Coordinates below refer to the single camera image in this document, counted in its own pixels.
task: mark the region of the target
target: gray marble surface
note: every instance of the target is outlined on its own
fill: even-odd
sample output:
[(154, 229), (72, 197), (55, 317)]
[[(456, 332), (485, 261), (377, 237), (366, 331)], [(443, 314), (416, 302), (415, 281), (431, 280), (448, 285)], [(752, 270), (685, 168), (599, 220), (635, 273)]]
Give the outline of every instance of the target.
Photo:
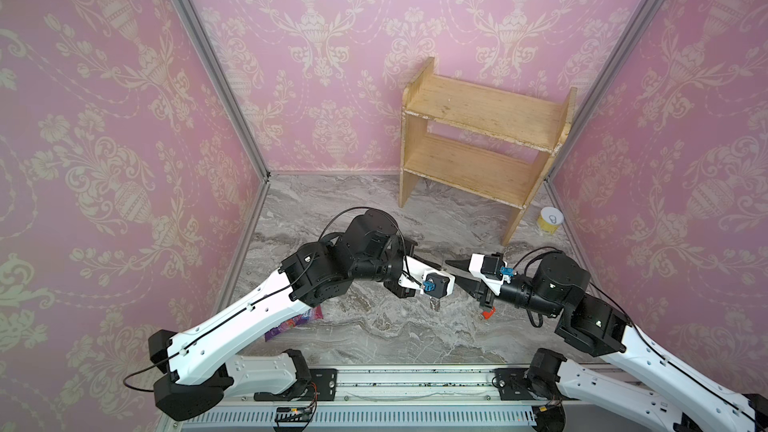
[[(504, 252), (507, 260), (516, 260), (543, 245), (571, 253), (562, 229), (549, 235), (536, 226), (541, 207), (551, 205), (543, 188), (509, 246), (502, 247), (508, 206), (436, 182), (420, 180), (404, 208), (397, 205), (398, 176), (273, 176), (270, 182), (233, 301), (300, 245), (317, 240), (338, 212), (353, 206), (390, 212), (403, 234), (418, 242), (417, 253), (434, 262), (474, 252)], [(354, 215), (340, 217), (329, 232), (344, 231)], [(323, 320), (267, 342), (260, 338), (243, 353), (272, 355), (298, 348), (311, 364), (525, 364), (546, 347), (582, 362), (595, 361), (555, 335), (554, 320), (533, 328), (524, 311), (501, 302), (489, 320), (480, 312), (475, 299), (458, 288), (435, 307), (424, 296), (398, 299), (379, 283), (355, 281), (346, 295), (322, 304)]]

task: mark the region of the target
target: wooden shelf board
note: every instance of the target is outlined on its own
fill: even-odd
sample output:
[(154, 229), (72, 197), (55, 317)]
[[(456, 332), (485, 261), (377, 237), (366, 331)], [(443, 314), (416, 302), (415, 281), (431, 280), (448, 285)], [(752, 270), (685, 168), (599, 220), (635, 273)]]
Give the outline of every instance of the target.
[(403, 169), (478, 196), (524, 208), (531, 189), (531, 164), (426, 134), (411, 151)]
[(405, 111), (460, 129), (552, 152), (563, 106), (474, 83), (430, 76)]

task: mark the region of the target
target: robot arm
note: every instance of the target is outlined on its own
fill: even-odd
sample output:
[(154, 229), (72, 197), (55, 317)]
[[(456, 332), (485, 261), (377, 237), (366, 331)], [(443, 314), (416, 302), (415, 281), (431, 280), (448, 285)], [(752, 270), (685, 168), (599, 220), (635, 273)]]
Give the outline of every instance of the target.
[[(475, 297), (481, 308), (490, 310), (497, 299), (542, 316), (560, 315), (554, 332), (567, 344), (601, 357), (652, 389), (620, 387), (615, 380), (596, 373), (582, 378), (585, 368), (540, 349), (528, 372), (533, 384), (540, 383), (540, 391), (549, 392), (539, 395), (587, 400), (652, 430), (759, 430), (756, 408), (764, 408), (764, 398), (748, 398), (708, 379), (650, 339), (623, 311), (587, 294), (590, 273), (567, 255), (552, 251), (537, 258), (542, 261), (533, 277), (509, 271), (497, 255), (474, 254), (470, 261), (447, 264), (464, 268), (480, 279), (456, 277), (456, 283)], [(548, 366), (537, 366), (537, 361)], [(541, 387), (542, 382), (549, 382), (548, 388)]]
[(157, 407), (186, 420), (225, 396), (301, 396), (310, 371), (298, 350), (257, 361), (235, 354), (285, 320), (343, 295), (355, 279), (382, 282), (400, 298), (413, 297), (416, 290), (436, 298), (452, 293), (454, 276), (411, 256), (416, 244), (398, 234), (391, 216), (369, 209), (343, 234), (299, 247), (267, 280), (206, 322), (153, 334), (150, 359), (164, 373), (154, 384)]

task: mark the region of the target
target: yellow can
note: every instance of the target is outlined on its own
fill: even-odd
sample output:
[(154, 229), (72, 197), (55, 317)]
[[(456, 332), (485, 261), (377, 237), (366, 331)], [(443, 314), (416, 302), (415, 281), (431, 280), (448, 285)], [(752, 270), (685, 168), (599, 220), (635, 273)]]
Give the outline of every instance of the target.
[(560, 228), (563, 219), (563, 213), (555, 207), (544, 207), (542, 213), (538, 215), (536, 223), (547, 234), (554, 234)]

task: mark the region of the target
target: pink wall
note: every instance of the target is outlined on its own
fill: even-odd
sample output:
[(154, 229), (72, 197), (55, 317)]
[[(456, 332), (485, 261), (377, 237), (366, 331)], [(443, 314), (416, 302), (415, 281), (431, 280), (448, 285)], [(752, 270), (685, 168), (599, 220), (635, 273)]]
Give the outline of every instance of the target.
[(122, 378), (208, 316), (258, 187), (212, 89), (169, 0), (0, 0), (0, 429), (154, 429)]
[(554, 184), (663, 346), (768, 393), (768, 0), (666, 0)]
[(639, 1), (194, 0), (277, 171), (397, 169), (402, 88), (428, 56), (442, 75), (557, 102), (586, 92)]

